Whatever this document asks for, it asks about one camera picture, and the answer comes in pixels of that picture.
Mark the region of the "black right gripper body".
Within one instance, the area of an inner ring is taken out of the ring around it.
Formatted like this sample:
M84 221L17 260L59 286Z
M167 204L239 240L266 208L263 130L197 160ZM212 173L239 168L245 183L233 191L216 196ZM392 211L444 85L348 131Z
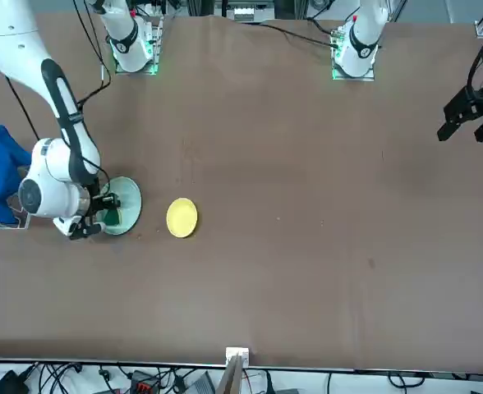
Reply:
M99 183L92 183L86 186L86 189L89 192L90 202L89 207L87 208L84 218L88 218L90 221L93 220L93 217L99 212L98 210L98 197L105 196L105 193L101 191Z

